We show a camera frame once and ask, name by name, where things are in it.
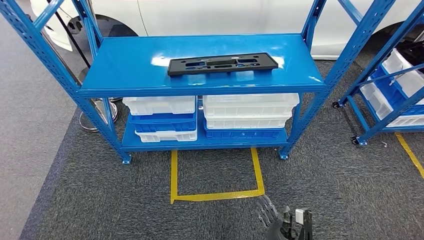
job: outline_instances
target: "white car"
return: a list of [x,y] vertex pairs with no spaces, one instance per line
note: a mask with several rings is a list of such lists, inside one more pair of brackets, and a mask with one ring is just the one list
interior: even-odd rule
[[[46,0],[30,0],[38,16]],[[351,0],[365,14],[373,0]],[[420,0],[397,0],[376,31],[396,26]],[[121,22],[138,36],[299,33],[313,0],[92,0],[97,19]],[[72,33],[82,24],[71,0],[58,10]],[[44,28],[58,46],[72,51],[66,31],[53,16]],[[311,54],[336,59],[355,29],[337,0],[327,0],[315,29]]]

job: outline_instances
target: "shelf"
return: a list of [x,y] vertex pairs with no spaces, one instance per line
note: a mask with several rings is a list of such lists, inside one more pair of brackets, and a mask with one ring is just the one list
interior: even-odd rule
[[194,149],[234,149],[250,147],[280,147],[287,144],[286,129],[282,128],[280,136],[275,139],[213,139],[206,138],[203,121],[203,111],[197,114],[197,140],[196,141],[161,141],[141,142],[132,124],[126,123],[122,138],[122,149],[126,152],[165,151],[165,150],[194,150]]
[[[368,109],[368,112],[371,113],[371,116],[374,118],[375,123],[380,122],[379,117],[376,114],[371,103],[365,98],[361,91],[358,91],[358,94],[361,96],[363,102]],[[381,130],[382,133],[413,133],[413,132],[424,132],[424,125],[413,125],[413,126],[392,126],[385,127]]]
[[[267,52],[279,68],[167,75],[171,59]],[[300,34],[106,37],[78,93],[144,97],[319,92],[326,87]]]

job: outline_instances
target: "gray floor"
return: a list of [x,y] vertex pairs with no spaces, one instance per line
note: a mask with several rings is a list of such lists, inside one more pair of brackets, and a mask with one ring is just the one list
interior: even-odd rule
[[[32,13],[28,1],[18,2]],[[0,140],[0,239],[17,239],[31,208],[21,239],[264,238],[254,198],[170,205],[170,153],[138,153],[122,166],[104,140],[78,128],[74,103],[2,17],[0,29],[0,94],[10,103],[0,106],[0,135],[7,136]],[[76,73],[83,69],[75,52],[58,51]],[[367,54],[330,101],[359,74]],[[332,62],[317,64],[325,75]],[[423,179],[393,134],[376,136],[366,148],[352,146],[349,137],[361,131],[353,119],[349,109],[327,104],[289,161],[278,160],[273,148],[259,149],[266,194],[279,209],[311,208],[318,239],[423,236]],[[404,137],[424,160],[423,135]],[[249,150],[178,156],[180,194],[255,188]]]
[[[316,63],[323,75],[333,65]],[[357,63],[349,69],[289,160],[258,149],[265,193],[279,210],[312,209],[316,239],[419,239],[424,180],[395,135],[352,145],[350,136],[361,131],[352,111],[331,108],[361,70]],[[127,109],[119,107],[121,134]],[[55,160],[56,178],[44,183],[20,239],[265,239],[256,198],[171,205],[170,152],[136,153],[124,166],[98,134],[71,127],[66,135],[69,152]],[[406,136],[413,143],[421,137]],[[178,153],[179,194],[255,188],[249,149]]]
[[[22,3],[27,13],[29,2]],[[17,239],[75,111],[74,102],[0,17],[0,239]]]

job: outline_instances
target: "bottom shelf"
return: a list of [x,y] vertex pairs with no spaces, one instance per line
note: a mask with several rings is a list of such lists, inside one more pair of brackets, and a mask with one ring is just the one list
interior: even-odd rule
[[[358,94],[361,96],[363,102],[368,109],[368,112],[371,113],[372,118],[375,123],[380,122],[379,117],[376,114],[371,103],[365,98],[364,94],[361,91],[358,91]],[[413,132],[424,132],[424,125],[413,125],[413,126],[393,126],[393,127],[385,127],[381,130],[383,133],[413,133]]]
[[287,144],[286,129],[282,128],[275,139],[217,139],[206,138],[203,111],[197,114],[196,141],[161,141],[141,142],[135,132],[135,127],[126,122],[122,137],[122,149],[126,152],[165,151],[165,150],[196,150],[196,149],[235,149],[250,147],[281,147]]

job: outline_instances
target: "top shelf surface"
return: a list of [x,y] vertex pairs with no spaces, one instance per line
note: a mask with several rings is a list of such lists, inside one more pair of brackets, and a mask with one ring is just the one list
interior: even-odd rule
[[[279,68],[167,75],[171,59],[262,52]],[[106,37],[79,93],[143,97],[318,92],[324,87],[300,34]]]

